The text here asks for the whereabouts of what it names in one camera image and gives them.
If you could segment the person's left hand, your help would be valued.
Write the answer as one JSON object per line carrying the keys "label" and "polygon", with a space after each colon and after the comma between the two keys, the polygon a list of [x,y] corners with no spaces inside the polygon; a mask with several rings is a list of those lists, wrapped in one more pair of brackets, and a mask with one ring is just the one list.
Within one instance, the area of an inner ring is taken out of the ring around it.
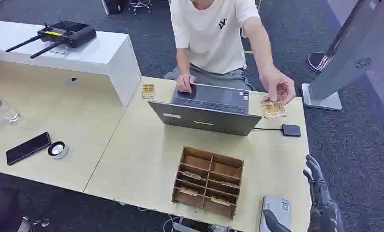
{"label": "person's left hand", "polygon": [[277,68],[260,71],[259,78],[272,102],[286,105],[296,96],[294,81]]}

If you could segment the person's right hand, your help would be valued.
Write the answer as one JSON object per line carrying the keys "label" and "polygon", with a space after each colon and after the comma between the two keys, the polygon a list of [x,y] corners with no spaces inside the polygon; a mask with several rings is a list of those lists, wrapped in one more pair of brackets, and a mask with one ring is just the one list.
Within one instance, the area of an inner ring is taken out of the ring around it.
{"label": "person's right hand", "polygon": [[191,93],[191,84],[195,82],[195,77],[191,74],[182,74],[178,77],[176,83],[176,90],[184,93]]}

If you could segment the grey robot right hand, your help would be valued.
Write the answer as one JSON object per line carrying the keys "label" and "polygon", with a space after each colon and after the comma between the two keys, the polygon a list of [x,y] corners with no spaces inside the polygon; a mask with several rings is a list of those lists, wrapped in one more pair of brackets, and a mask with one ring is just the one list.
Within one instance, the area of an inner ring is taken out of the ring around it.
{"label": "grey robot right hand", "polygon": [[303,170],[310,186],[310,222],[309,232],[343,232],[345,231],[340,209],[331,197],[326,179],[317,160],[306,155],[306,165],[311,170]]}

